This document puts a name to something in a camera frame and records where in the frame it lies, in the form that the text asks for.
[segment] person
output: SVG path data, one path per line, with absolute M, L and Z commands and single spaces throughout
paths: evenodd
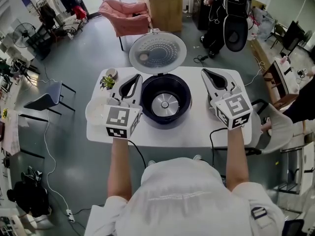
M 26 214 L 34 218 L 51 214 L 47 191 L 40 186 L 19 181 L 6 194 L 10 201 L 16 202 Z
M 114 138 L 104 207 L 93 206 L 85 236 L 280 236 L 284 215 L 249 182 L 241 128 L 228 131 L 226 187 L 196 156 L 149 162 L 132 195 L 128 141 Z
M 209 29 L 200 41 L 204 48 L 209 48 L 208 56 L 214 58 L 224 46 L 223 25 L 227 14 L 220 0 L 206 0 L 205 3 L 211 6 Z
M 307 73 L 307 76 L 312 78 L 299 92 L 299 95 L 295 101 L 289 106 L 287 110 L 283 112 L 284 115 L 288 116 L 293 123 L 304 120 L 315 119 L 315 106 L 309 104 L 310 97 L 315 91 L 315 66 L 312 67 L 311 71 Z M 268 119 L 265 124 L 261 126 L 261 131 L 266 132 L 271 130 L 271 121 Z

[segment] white shirt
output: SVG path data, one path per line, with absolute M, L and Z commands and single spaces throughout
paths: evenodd
M 177 158 L 149 166 L 129 202 L 110 197 L 92 206 L 85 236 L 280 236 L 283 226 L 260 184 L 230 192 L 208 163 Z

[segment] open lid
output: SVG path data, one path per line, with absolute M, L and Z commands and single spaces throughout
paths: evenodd
M 186 45 L 178 36 L 158 31 L 138 38 L 129 51 L 129 60 L 138 71 L 156 75 L 179 67 L 186 54 Z

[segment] hand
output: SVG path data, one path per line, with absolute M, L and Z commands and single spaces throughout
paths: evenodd
M 211 5 L 214 2 L 214 0 L 206 0 L 205 3 L 206 5 Z

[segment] gray floor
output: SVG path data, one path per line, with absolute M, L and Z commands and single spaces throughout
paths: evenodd
M 198 55 L 206 55 L 207 52 L 199 43 L 202 33 L 198 31 L 191 21 L 184 15 L 183 31 L 180 36 L 187 45 L 187 58 L 183 66 L 199 66 L 194 63 L 193 58 Z M 239 53 L 232 53 L 225 47 L 214 59 L 207 59 L 206 67 L 218 67 L 237 70 L 244 81 L 249 83 L 258 71 L 258 65 L 247 46 Z M 72 212 L 77 212 L 82 208 L 90 208 L 92 205 L 103 204 L 106 200 L 106 182 L 110 163 L 110 145 L 88 141 L 86 137 L 85 107 L 89 100 L 98 79 L 100 72 L 110 67 L 131 66 L 128 61 L 128 53 L 122 52 L 119 40 L 115 37 L 114 30 L 109 21 L 105 18 L 96 18 L 84 27 L 83 32 L 78 33 L 73 40 L 64 39 L 53 47 L 50 55 L 45 59 L 49 78 L 62 80 L 68 86 L 74 88 L 77 93 L 63 89 L 64 102 L 76 109 L 71 110 L 56 106 L 56 110 L 63 115 L 60 117 L 50 113 L 50 126 L 47 131 L 47 144 L 50 153 L 57 161 L 56 171 L 50 175 L 50 185 L 60 192 L 68 202 Z M 40 79 L 47 80 L 43 64 L 39 64 L 42 71 Z M 23 109 L 23 105 L 36 99 L 45 88 L 43 82 L 38 82 L 38 89 L 31 87 L 29 90 L 19 95 L 17 109 L 25 114 L 47 118 L 47 112 L 29 111 Z M 258 76 L 254 83 L 247 87 L 247 93 L 251 100 L 262 98 L 269 100 L 267 89 L 262 76 Z M 25 154 L 13 156 L 11 170 L 13 181 L 19 180 L 19 173 L 25 170 L 30 164 L 45 174 L 54 167 L 53 160 L 49 157 L 44 143 L 44 132 L 46 123 L 39 121 L 29 121 L 28 128 L 20 128 L 21 147 L 29 151 L 45 156 L 45 160 L 33 158 Z M 176 157 L 193 158 L 196 154 L 201 154 L 203 159 L 211 163 L 210 149 L 170 149 L 161 150 L 140 148 L 146 162 L 155 160 L 156 162 L 168 160 Z M 140 178 L 144 167 L 141 158 L 134 148 L 130 148 L 132 185 L 135 191 L 140 185 Z M 219 172 L 224 175 L 226 162 L 226 152 L 218 152 L 215 163 Z M 248 158 L 250 178 L 252 181 L 263 184 L 266 189 L 271 189 L 281 181 L 281 170 L 283 168 L 282 158 L 278 153 L 266 156 L 250 156 Z M 46 176 L 43 178 L 43 185 L 46 184 Z M 54 213 L 52 221 L 56 225 L 53 229 L 37 231 L 39 235 L 75 235 L 66 217 L 61 214 L 61 209 L 65 212 L 66 206 L 62 199 L 56 194 L 52 194 L 50 200 Z M 277 194 L 271 193 L 273 200 L 277 200 Z M 75 219 L 86 226 L 89 211 L 83 211 L 75 216 Z M 84 230 L 75 224 L 76 230 L 83 235 Z

